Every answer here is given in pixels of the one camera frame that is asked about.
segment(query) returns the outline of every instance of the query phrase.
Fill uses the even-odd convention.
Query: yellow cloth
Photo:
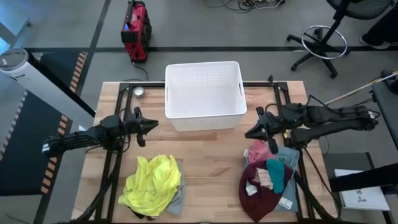
[[[181,172],[173,156],[159,155],[148,162],[137,157],[137,171],[126,179],[119,204],[133,211],[159,216],[173,199],[181,182]]]

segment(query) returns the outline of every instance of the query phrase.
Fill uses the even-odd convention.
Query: maroon beanie
[[[260,186],[259,182],[253,181],[256,176],[257,168],[267,169],[266,162],[258,161],[249,164],[244,170],[239,183],[239,199],[241,201],[243,210],[255,222],[259,222],[265,215],[272,212],[278,205],[283,194],[283,192],[275,194],[273,190],[270,190],[264,186]],[[284,165],[284,168],[284,187],[286,187],[287,182],[293,174],[293,170],[286,165]],[[246,192],[246,181],[257,187],[257,193],[252,196],[248,195]]]

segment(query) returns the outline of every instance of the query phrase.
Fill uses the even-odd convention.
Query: wooden table
[[[303,82],[294,81],[287,84],[292,102],[305,103],[307,101]],[[114,114],[118,90],[119,83],[103,83],[94,124]],[[245,87],[244,91],[248,112],[238,127],[219,131],[176,132],[165,117],[164,89],[162,88],[146,88],[144,98],[133,97],[131,108],[140,106],[143,116],[159,120],[159,126],[145,137],[146,147],[139,147],[133,136],[130,149],[123,154],[113,222],[148,222],[146,219],[138,219],[130,209],[119,205],[117,201],[123,192],[126,177],[135,173],[137,156],[152,159],[159,154],[173,155],[182,161],[186,194],[181,217],[162,212],[155,222],[252,222],[241,208],[238,197],[238,183],[243,172],[243,151],[253,142],[253,140],[245,139],[244,133],[257,121],[256,107],[275,103],[275,94],[273,88],[269,87]],[[277,114],[274,106],[270,107],[270,111]],[[281,135],[275,140],[283,145]],[[323,178],[328,180],[318,141],[312,141],[307,149]],[[97,194],[105,155],[106,151],[102,149],[92,150],[86,155],[72,218],[81,215],[81,210],[84,210]],[[314,166],[305,153],[303,161],[312,193],[330,214],[336,216],[333,199],[322,185]],[[299,195],[303,216],[307,217],[308,212],[301,190],[299,190]],[[104,209],[107,209],[107,199],[109,200],[109,197],[105,198]],[[261,222],[295,222],[296,220],[296,213],[272,212]]]

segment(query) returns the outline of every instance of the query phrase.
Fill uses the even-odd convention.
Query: pile of clothes
[[[137,157],[136,173],[126,179],[121,205],[138,218],[156,219],[161,212],[180,215],[185,195],[182,163],[173,156],[159,155],[151,161]]]
[[[297,150],[287,147],[280,147],[277,154],[272,154],[260,140],[245,150],[239,199],[253,221],[260,221],[270,212],[297,212],[293,173],[299,157]]]

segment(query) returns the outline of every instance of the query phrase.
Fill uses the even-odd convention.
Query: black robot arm
[[[124,122],[118,115],[107,116],[86,131],[74,132],[66,135],[56,135],[49,137],[43,144],[43,153],[53,157],[63,154],[67,150],[78,149],[88,146],[102,146],[105,150],[115,148],[119,138],[124,138],[131,134],[137,134],[137,143],[141,147],[146,145],[143,135],[154,129],[159,123],[156,120],[146,119],[142,116],[139,107],[134,108],[134,112],[127,111]]]
[[[300,103],[289,103],[282,106],[282,116],[274,116],[271,112],[258,107],[259,119],[245,137],[268,141],[273,154],[278,152],[275,134],[290,132],[291,147],[305,147],[312,139],[328,134],[353,129],[370,131],[377,125],[372,111],[365,106],[331,109],[325,106],[308,106]]]

